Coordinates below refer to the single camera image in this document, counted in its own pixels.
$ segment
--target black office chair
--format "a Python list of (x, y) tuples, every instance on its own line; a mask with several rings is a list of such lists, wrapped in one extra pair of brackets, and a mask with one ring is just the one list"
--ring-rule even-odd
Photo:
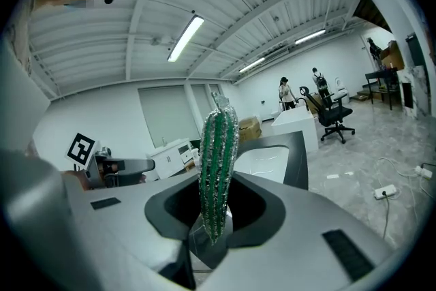
[(322, 105), (320, 105), (316, 99), (313, 98), (313, 96), (309, 93), (308, 88), (301, 87), (300, 93), (313, 103), (317, 109), (318, 120), (320, 121), (320, 124), (326, 127), (326, 133), (321, 137), (321, 141), (324, 141), (324, 137), (337, 132), (342, 139), (342, 143), (345, 143), (346, 141), (344, 140), (341, 131), (351, 131), (352, 135), (356, 133), (355, 129), (351, 129), (342, 125), (342, 119), (353, 113), (352, 109), (342, 107), (342, 99), (345, 97), (345, 95), (334, 99), (334, 101), (338, 102), (339, 105), (336, 108), (333, 108), (333, 103), (330, 99), (330, 97), (334, 95), (333, 93), (322, 98)]

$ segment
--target black slot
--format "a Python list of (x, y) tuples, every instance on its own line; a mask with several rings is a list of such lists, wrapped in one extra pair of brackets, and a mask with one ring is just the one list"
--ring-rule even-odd
[(403, 84), (404, 106), (408, 108), (414, 107), (414, 99), (411, 92), (411, 83), (404, 82)]
[(91, 203), (91, 206), (94, 208), (94, 210), (98, 210), (108, 206), (119, 204), (120, 202), (121, 201), (118, 200), (117, 198), (108, 198), (108, 199), (93, 201)]
[(352, 281), (357, 281), (374, 269), (352, 240), (342, 230), (322, 235)]

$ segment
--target power strip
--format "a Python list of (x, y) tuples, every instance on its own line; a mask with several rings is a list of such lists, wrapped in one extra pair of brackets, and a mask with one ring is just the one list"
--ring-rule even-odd
[(415, 172), (426, 179), (431, 179), (431, 177), (433, 176), (433, 173), (430, 170), (427, 170), (426, 168), (421, 168), (421, 166), (416, 166)]
[(383, 199), (386, 196), (393, 196), (395, 194), (396, 194), (396, 188), (394, 185), (387, 185), (385, 187), (374, 190), (374, 197), (377, 200)]

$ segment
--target chair backrest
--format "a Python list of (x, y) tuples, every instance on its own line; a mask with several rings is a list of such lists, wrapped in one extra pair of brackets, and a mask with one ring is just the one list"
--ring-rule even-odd
[(300, 88), (300, 93), (302, 96), (305, 96), (310, 102), (313, 103), (313, 105), (315, 106), (317, 113), (318, 113), (318, 121), (324, 125), (324, 124), (329, 124), (328, 118), (326, 117), (325, 111), (326, 111), (326, 107), (325, 105), (319, 104), (318, 101), (313, 98), (313, 96), (309, 93), (309, 89), (307, 87), (301, 87)]

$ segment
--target green glass cactus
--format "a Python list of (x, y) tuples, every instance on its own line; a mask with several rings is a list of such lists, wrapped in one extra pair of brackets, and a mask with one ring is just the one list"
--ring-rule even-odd
[(200, 200), (212, 243), (223, 234), (227, 197), (239, 144), (238, 117), (229, 100), (212, 93), (217, 104), (206, 118), (200, 145)]

